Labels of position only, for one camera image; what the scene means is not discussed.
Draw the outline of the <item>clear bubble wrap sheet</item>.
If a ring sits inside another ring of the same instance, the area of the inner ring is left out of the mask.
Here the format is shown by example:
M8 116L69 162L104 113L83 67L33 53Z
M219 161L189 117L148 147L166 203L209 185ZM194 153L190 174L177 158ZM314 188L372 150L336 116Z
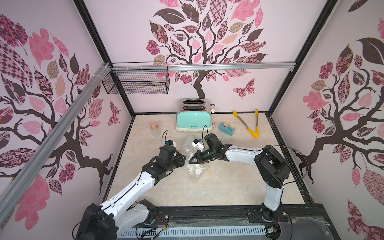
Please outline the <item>clear bubble wrap sheet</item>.
M195 137L188 135L182 144L182 154L186 156L185 169L187 172L187 177L193 183L196 183L202 179L203 175L208 171L208 165L198 164L197 159L194 158L194 155L199 150L198 147L193 146Z

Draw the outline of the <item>teal tape dispenser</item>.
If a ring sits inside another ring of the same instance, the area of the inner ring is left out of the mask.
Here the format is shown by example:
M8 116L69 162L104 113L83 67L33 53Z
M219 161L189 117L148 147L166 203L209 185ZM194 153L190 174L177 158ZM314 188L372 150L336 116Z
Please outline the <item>teal tape dispenser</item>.
M220 123L219 125L219 131L225 133L226 135L228 136L233 136L235 131L236 131L236 128L233 128L229 123L227 122L222 122Z

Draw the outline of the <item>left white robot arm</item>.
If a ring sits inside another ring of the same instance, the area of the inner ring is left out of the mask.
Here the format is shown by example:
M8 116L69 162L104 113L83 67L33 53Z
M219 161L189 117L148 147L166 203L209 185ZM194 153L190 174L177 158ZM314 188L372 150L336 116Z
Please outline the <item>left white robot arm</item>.
M175 145L175 142L167 141L160 147L159 154L145 164L123 190L100 205L90 204L76 224L77 232L72 231L73 239L116 240L123 231L145 222L156 207L148 201L141 201L136 206L134 203L174 169L185 165L186 157L176 150Z

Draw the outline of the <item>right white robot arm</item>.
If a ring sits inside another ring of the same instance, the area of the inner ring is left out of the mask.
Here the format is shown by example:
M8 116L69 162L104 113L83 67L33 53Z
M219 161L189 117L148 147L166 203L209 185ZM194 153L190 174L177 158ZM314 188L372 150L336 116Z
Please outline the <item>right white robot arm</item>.
M284 187L291 173L289 162L271 145L261 149L237 147L232 144L223 144L213 133L208 134L204 139L208 148L198 150L189 160L189 164L202 165L210 161L222 160L256 166L266 183L266 194L260 216L265 222L271 223L277 220L282 210Z

